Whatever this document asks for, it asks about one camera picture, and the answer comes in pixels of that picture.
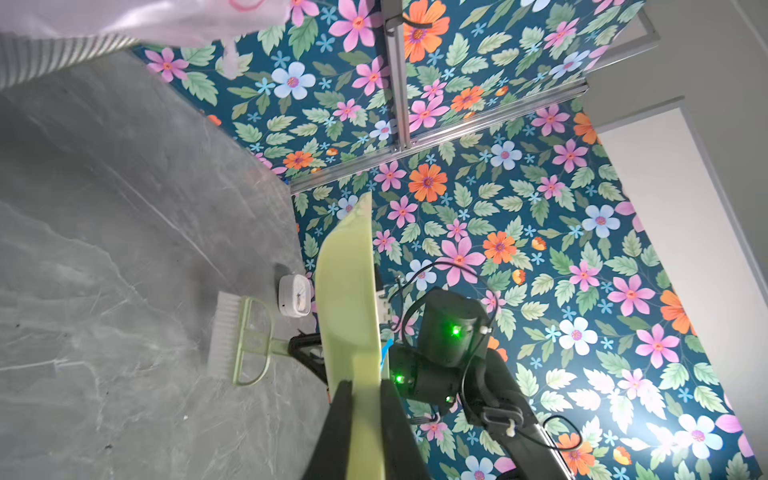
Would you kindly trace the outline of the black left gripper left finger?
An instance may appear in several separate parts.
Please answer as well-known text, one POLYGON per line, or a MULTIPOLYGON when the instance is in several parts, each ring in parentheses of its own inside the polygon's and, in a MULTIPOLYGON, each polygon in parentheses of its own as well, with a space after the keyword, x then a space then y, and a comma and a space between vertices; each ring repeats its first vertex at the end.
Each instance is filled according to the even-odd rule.
POLYGON ((353 425, 352 382, 341 381, 303 480, 345 480, 353 425))

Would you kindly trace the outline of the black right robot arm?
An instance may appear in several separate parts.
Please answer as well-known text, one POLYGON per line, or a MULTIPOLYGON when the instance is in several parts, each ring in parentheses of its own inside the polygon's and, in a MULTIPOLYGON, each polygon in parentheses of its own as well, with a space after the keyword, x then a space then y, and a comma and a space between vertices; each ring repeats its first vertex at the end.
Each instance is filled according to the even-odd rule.
POLYGON ((423 309, 413 364, 400 374, 401 394, 447 412, 458 401, 467 422, 485 430, 515 464, 510 479, 573 479, 564 453, 546 432, 502 356, 489 347, 483 305, 433 288, 409 308, 423 309))

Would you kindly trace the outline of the light green dustpan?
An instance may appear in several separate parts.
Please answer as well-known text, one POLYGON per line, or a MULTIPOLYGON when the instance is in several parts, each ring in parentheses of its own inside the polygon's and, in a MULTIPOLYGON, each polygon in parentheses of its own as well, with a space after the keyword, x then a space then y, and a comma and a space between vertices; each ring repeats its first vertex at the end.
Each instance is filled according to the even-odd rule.
POLYGON ((346 479, 383 479, 381 340, 372 249, 372 195, 362 195, 321 244, 315 299, 331 394, 351 387, 346 479))

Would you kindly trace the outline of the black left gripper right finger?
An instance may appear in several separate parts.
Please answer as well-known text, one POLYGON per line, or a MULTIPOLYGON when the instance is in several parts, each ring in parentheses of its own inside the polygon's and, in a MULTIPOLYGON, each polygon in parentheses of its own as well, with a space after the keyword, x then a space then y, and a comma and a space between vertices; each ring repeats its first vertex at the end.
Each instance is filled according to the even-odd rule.
POLYGON ((387 480, 430 480, 395 384, 384 379, 380 388, 381 429, 387 480))

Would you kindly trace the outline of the light green hand brush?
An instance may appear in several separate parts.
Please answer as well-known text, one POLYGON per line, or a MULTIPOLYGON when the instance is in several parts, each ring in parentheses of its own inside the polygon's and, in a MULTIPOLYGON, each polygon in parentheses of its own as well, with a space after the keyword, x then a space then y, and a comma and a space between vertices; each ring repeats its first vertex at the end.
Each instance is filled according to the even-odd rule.
POLYGON ((228 380, 234 387, 250 387, 267 374, 273 356, 288 357, 288 341, 274 336, 275 320, 270 307, 252 296, 220 291, 213 315, 206 373, 228 380), (244 373, 246 358, 262 357, 261 371, 244 373))

